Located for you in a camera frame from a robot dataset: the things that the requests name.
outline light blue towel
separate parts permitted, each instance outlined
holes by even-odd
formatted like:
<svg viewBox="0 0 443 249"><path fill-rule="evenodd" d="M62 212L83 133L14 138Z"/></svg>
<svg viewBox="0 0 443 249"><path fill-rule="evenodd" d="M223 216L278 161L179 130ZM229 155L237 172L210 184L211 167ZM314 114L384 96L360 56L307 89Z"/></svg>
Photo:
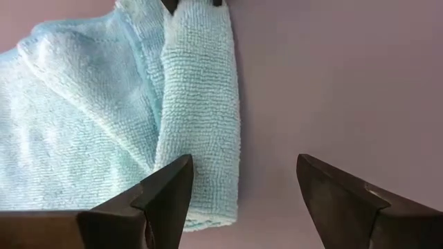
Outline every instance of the light blue towel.
<svg viewBox="0 0 443 249"><path fill-rule="evenodd" d="M92 208L192 154L185 230L237 216L239 100L228 8L119 0L0 55L0 210Z"/></svg>

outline hanging towel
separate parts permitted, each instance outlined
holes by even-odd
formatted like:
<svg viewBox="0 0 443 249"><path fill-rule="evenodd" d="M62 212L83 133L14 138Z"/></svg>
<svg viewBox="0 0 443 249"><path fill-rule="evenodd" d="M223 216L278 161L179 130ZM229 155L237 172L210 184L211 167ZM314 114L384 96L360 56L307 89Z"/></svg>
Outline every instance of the hanging towel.
<svg viewBox="0 0 443 249"><path fill-rule="evenodd" d="M0 55L0 210L92 208L182 154L186 231L237 216L239 100L228 8L118 0Z"/></svg>

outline microfiber towel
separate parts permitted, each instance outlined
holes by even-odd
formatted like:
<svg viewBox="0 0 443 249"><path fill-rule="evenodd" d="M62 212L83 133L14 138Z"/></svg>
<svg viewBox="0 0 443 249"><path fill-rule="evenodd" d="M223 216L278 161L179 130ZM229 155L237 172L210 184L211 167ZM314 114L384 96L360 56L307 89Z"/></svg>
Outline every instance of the microfiber towel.
<svg viewBox="0 0 443 249"><path fill-rule="evenodd" d="M185 231L237 216L239 100L228 8L118 0L0 55L0 210L92 208L183 154Z"/></svg>

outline towel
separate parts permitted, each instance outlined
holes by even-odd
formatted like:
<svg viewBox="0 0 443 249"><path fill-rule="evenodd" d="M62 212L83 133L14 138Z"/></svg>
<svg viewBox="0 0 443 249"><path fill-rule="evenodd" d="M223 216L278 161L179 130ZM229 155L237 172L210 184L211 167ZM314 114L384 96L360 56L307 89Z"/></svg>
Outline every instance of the towel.
<svg viewBox="0 0 443 249"><path fill-rule="evenodd" d="M0 210L92 208L182 154L185 231L237 217L239 100L228 7L118 0L0 55Z"/></svg>

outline pink wall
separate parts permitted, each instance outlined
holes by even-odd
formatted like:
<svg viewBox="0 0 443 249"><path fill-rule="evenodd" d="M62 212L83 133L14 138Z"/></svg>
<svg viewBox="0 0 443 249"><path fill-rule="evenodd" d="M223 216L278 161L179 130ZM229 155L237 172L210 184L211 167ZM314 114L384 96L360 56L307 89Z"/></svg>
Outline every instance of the pink wall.
<svg viewBox="0 0 443 249"><path fill-rule="evenodd" d="M112 1L1 0L0 50L39 21L101 15ZM443 210L443 1L229 3L239 222L186 234L182 248L322 248L296 180L300 152Z"/></svg>

